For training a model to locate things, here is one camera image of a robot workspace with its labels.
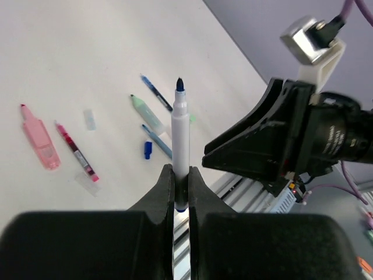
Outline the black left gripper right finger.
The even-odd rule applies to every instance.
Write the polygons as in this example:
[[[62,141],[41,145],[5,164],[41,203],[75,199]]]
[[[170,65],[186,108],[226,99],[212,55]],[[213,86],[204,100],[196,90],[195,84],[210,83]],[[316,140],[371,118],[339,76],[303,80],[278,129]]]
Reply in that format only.
[[[361,279],[343,229],[314,214],[238,213],[188,176],[192,279]]]

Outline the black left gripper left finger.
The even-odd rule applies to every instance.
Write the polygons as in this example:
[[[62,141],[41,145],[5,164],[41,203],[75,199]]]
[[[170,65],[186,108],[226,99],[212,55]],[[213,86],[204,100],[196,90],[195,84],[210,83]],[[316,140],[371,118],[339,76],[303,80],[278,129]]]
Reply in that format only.
[[[2,279],[173,279],[174,175],[126,211],[35,211],[1,235]]]

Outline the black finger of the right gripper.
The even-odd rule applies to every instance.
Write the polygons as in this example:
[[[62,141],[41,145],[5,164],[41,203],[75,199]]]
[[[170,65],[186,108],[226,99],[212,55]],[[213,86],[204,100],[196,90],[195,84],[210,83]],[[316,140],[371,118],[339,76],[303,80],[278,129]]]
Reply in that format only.
[[[291,118],[283,111],[284,89],[284,80],[272,78],[259,103],[205,146],[202,166],[258,181],[276,181]]]

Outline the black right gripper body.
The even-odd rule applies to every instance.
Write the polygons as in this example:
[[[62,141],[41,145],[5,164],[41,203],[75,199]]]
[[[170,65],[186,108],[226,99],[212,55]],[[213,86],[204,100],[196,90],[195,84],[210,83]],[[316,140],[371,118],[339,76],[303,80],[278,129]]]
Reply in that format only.
[[[273,179],[273,194],[279,195],[291,174],[295,179],[311,171],[311,138],[305,136],[305,131],[311,112],[309,100],[315,93],[315,85],[274,79],[273,92],[276,95],[274,120],[282,125],[275,133],[275,146],[280,157],[276,160],[279,166]]]

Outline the white marker pen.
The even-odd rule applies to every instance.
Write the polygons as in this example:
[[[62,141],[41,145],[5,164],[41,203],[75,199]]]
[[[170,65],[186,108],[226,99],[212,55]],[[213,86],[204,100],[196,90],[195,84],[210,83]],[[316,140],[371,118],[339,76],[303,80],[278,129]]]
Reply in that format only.
[[[175,178],[175,209],[188,208],[188,174],[190,160],[190,114],[184,82],[177,79],[171,113],[172,166]]]

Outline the dark blue marker cap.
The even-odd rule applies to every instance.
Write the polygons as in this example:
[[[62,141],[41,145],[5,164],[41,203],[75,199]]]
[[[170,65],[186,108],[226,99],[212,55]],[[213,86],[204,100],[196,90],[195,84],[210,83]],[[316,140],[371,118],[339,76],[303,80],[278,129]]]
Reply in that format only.
[[[152,154],[153,143],[151,141],[146,141],[144,144],[144,157],[149,160]]]

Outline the light blue pen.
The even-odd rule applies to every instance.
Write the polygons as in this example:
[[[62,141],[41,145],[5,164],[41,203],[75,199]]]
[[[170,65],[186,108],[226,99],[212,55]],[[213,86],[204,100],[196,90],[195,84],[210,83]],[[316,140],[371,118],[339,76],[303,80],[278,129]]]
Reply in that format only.
[[[164,141],[153,131],[151,131],[145,124],[142,124],[142,128],[148,134],[148,136],[157,144],[157,146],[170,158],[172,159],[171,149],[164,143]]]

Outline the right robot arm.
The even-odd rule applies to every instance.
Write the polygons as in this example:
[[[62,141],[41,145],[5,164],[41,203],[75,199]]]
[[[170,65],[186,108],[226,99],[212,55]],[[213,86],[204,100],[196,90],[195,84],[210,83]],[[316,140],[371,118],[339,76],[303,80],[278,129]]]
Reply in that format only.
[[[350,97],[273,78],[256,107],[205,146],[202,166],[262,183],[338,161],[372,163],[372,113]],[[189,178],[192,279],[363,279],[342,228],[325,215],[211,209]]]

